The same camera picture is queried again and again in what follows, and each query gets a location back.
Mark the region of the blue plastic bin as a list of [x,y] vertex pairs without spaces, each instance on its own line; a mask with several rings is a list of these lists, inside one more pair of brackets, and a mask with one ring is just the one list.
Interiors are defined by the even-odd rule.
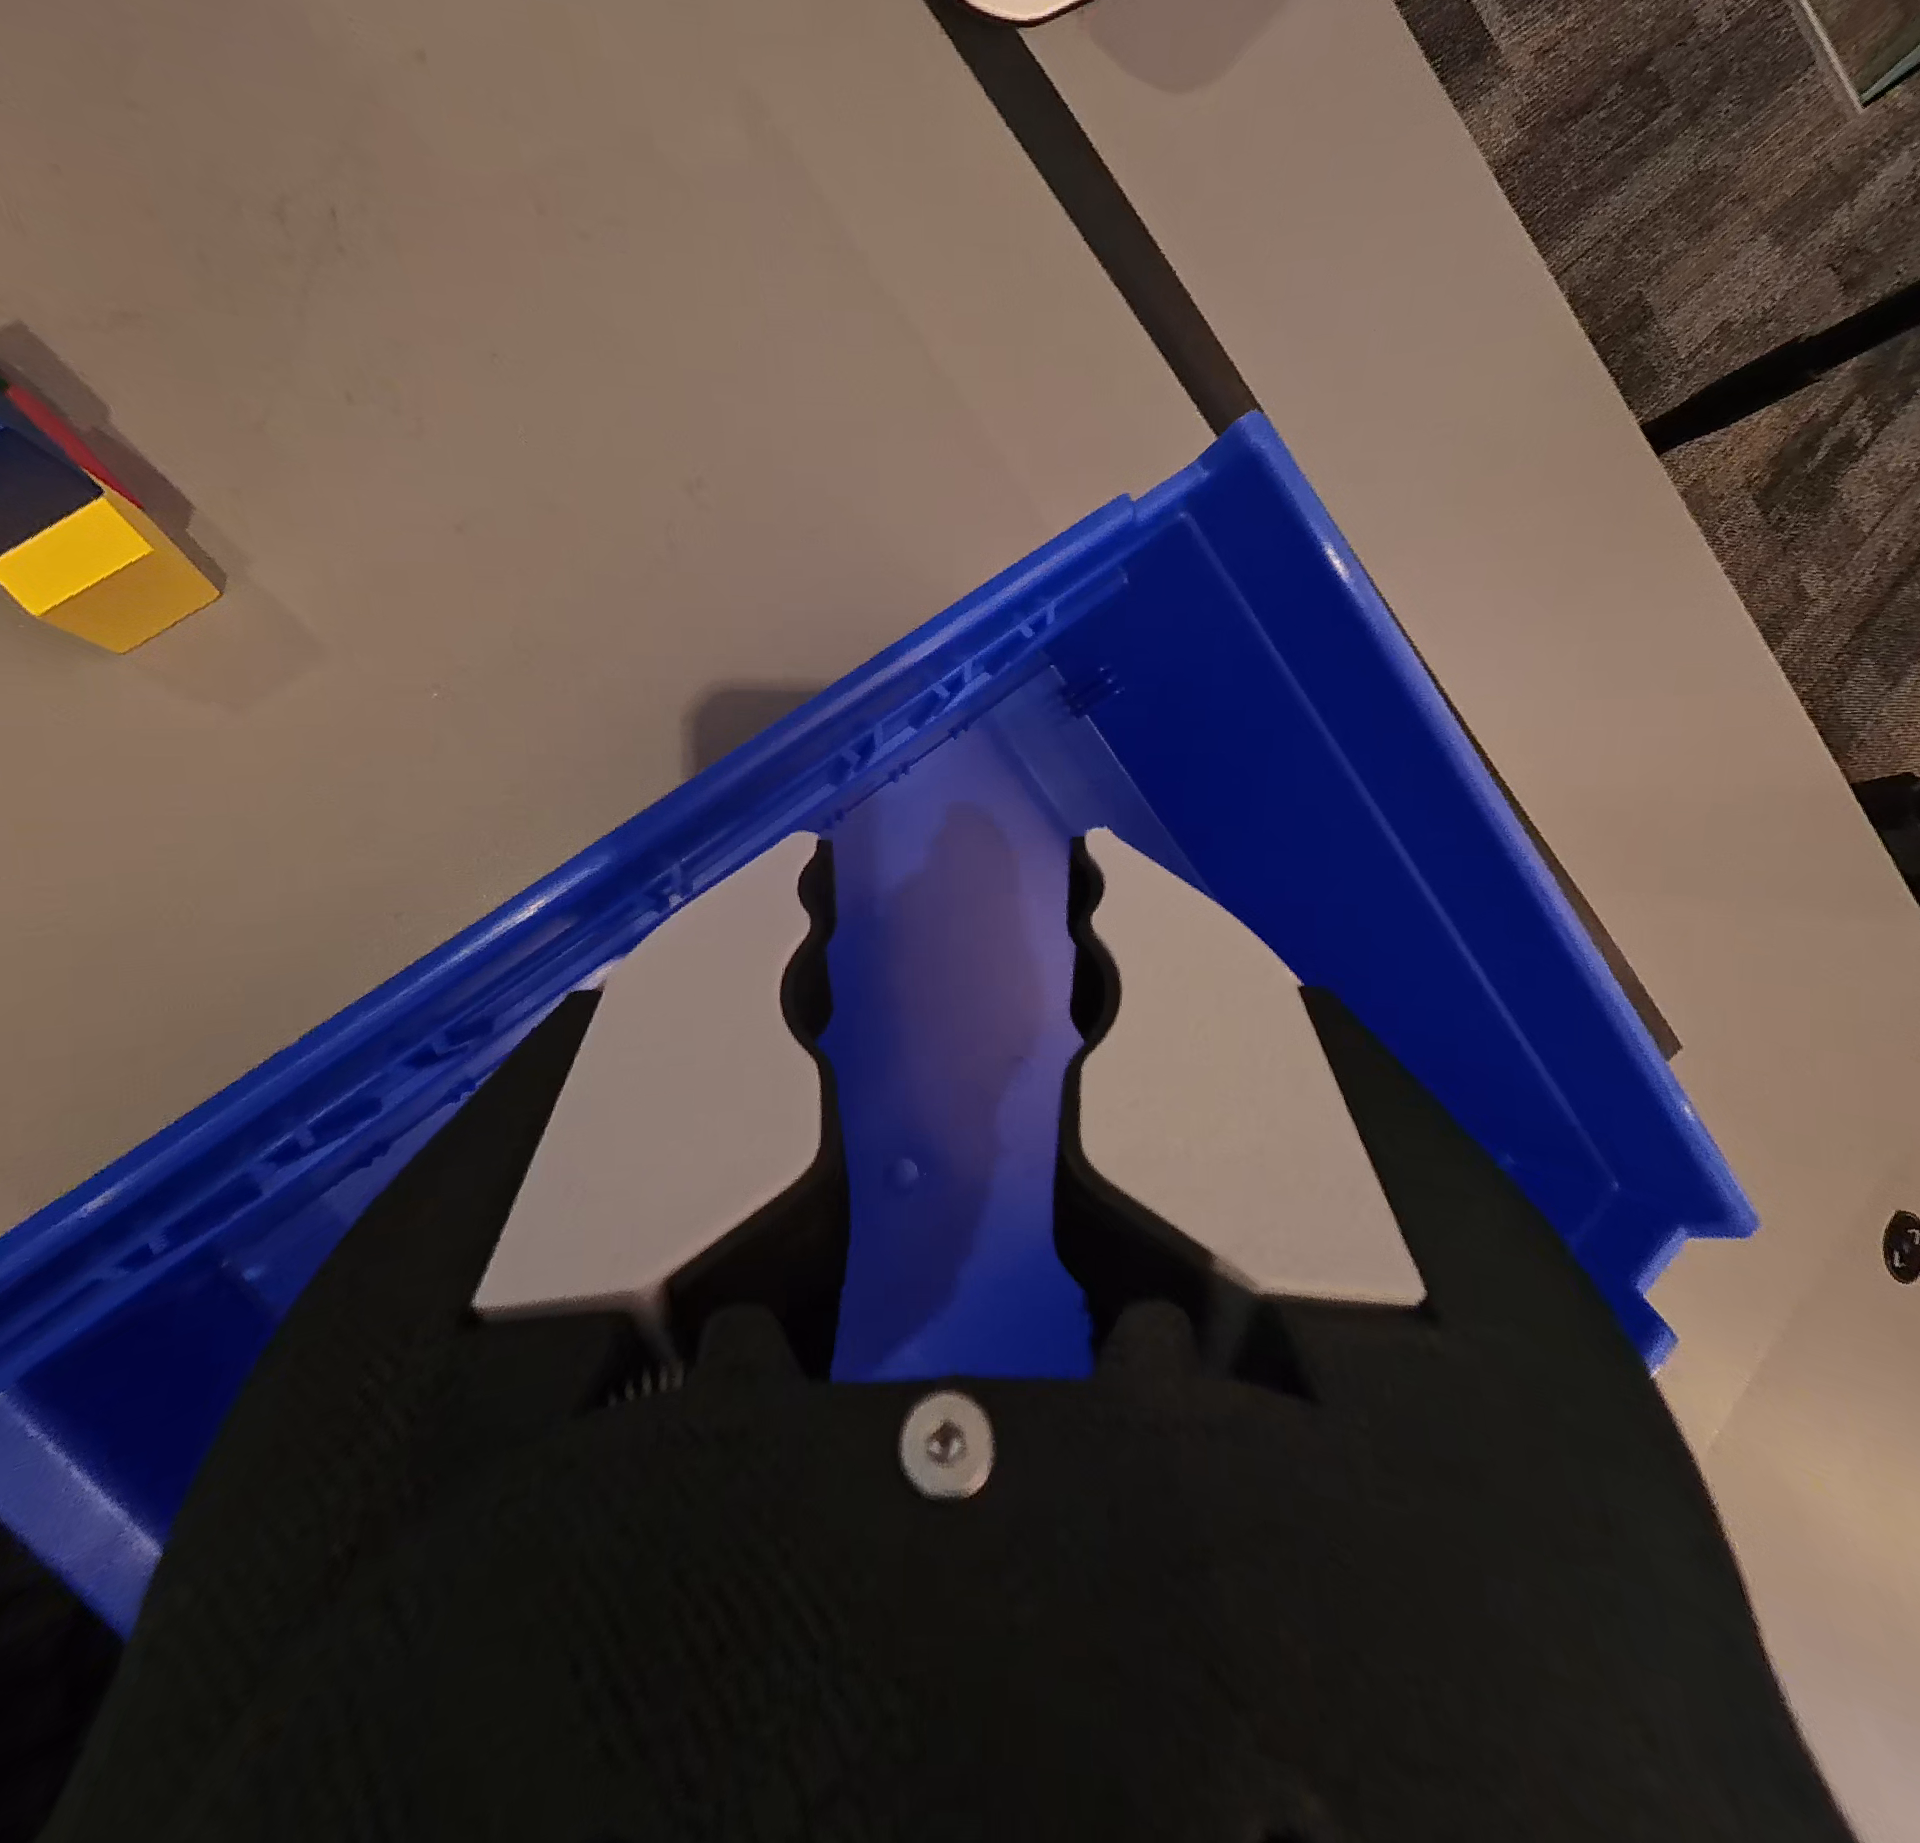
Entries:
[[947,1122],[884,1092],[886,1039],[958,1078],[963,994],[908,1014],[958,906],[878,963],[882,906],[966,800],[1031,869],[1031,982],[1067,964],[1096,828],[1332,989],[1566,1240],[1645,1362],[1648,1289],[1757,1217],[1445,693],[1285,441],[1248,416],[1093,511],[4,1234],[4,1529],[127,1634],[213,1436],[396,1169],[571,993],[791,831],[837,846],[830,1043],[855,1176],[846,1379],[1084,1375],[1041,1253],[1053,1152],[1000,1152],[978,1227],[908,1227],[888,1156],[958,1183]]

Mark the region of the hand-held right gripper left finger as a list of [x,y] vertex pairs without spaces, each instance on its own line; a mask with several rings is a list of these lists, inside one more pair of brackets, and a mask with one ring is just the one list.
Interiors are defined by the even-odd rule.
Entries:
[[611,967],[473,1295],[490,1320],[618,1311],[695,1349],[726,1308],[831,1349],[844,1140],[821,1050],[833,853],[795,833]]

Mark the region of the yellow wooden cube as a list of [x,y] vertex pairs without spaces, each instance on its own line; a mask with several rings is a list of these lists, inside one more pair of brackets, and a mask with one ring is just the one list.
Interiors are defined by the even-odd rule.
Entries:
[[224,595],[143,507],[112,486],[7,547],[2,588],[34,620],[115,656]]

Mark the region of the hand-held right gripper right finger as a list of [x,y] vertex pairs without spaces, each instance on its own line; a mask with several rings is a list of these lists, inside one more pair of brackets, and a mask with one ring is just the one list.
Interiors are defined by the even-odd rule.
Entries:
[[1112,828],[1069,851],[1056,1251],[1105,1348],[1170,1302],[1203,1349],[1285,1349],[1285,1304],[1428,1287],[1302,980]]

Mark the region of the blue wooden cube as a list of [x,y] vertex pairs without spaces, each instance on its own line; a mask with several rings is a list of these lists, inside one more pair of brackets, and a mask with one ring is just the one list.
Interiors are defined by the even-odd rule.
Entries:
[[2,425],[2,552],[90,507],[103,486],[33,429]]

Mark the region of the dark stand base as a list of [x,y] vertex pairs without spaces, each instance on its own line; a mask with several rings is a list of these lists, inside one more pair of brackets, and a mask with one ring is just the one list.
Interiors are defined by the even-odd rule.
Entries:
[[1918,900],[1918,776],[1896,771],[1873,779],[1855,779],[1852,790],[1908,891]]

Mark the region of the black stand foot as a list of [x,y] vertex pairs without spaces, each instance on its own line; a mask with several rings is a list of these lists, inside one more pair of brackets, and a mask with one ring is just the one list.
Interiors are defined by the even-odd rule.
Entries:
[[1693,390],[1668,412],[1645,419],[1641,434],[1656,455],[1666,456],[1765,413],[1916,328],[1918,283],[1910,283],[1811,337],[1781,343],[1702,390]]

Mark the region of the red wooden cube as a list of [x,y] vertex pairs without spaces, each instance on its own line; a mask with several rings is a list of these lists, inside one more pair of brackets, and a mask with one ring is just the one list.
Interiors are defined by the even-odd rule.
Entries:
[[117,474],[100,448],[88,444],[36,390],[10,378],[2,378],[2,427],[4,433],[20,434],[48,456],[85,472],[103,490],[112,490],[125,502],[143,507],[135,486]]

